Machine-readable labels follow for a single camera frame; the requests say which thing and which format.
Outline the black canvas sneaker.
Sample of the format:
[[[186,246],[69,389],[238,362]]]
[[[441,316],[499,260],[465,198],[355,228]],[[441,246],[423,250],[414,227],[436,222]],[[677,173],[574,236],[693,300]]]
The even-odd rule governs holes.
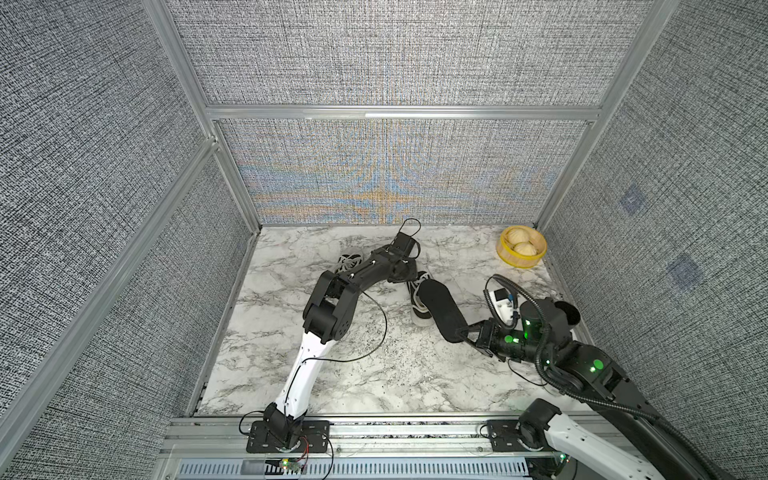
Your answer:
[[[429,272],[419,271],[415,280],[406,283],[411,303],[411,318],[413,323],[421,328],[426,328],[433,324],[432,314],[420,297],[423,282],[431,278],[432,276]]]
[[[364,259],[365,257],[361,251],[347,251],[341,253],[336,262],[334,273],[341,274],[353,270],[357,268]]]

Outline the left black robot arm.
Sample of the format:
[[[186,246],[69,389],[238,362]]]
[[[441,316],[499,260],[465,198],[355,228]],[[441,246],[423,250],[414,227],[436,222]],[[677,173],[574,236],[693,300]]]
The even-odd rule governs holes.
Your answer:
[[[334,269],[321,274],[302,313],[303,335],[297,357],[282,390],[263,413],[268,432],[280,447],[298,444],[320,368],[337,361],[329,352],[348,332],[359,298],[383,281],[414,281],[420,250],[415,240],[398,240],[368,256],[342,254]]]

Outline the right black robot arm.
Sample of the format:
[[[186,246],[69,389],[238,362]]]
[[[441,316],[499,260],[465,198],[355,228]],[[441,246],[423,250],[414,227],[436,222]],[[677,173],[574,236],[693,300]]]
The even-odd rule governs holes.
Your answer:
[[[605,477],[730,478],[649,403],[615,360],[600,348],[574,339],[572,330],[581,320],[575,306],[550,298],[530,299],[512,318],[507,324],[494,312],[490,319],[470,325],[465,338],[490,357],[533,365],[544,383],[589,406],[614,426],[647,464],[633,473],[626,457],[579,434],[574,420],[544,400],[534,401],[519,417],[517,431],[523,446],[551,447]]]

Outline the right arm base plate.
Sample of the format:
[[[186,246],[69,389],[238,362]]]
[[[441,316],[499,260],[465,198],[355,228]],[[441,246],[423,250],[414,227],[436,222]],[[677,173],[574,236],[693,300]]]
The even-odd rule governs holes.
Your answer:
[[[496,453],[555,452],[545,438],[545,430],[534,424],[514,419],[489,420],[480,431]]]

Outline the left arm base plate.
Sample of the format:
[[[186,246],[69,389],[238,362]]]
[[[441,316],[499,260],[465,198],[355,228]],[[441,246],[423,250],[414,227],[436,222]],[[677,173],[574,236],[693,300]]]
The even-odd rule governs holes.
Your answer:
[[[329,450],[328,421],[299,422],[292,427],[270,426],[266,421],[251,424],[245,451],[249,454],[326,453]]]

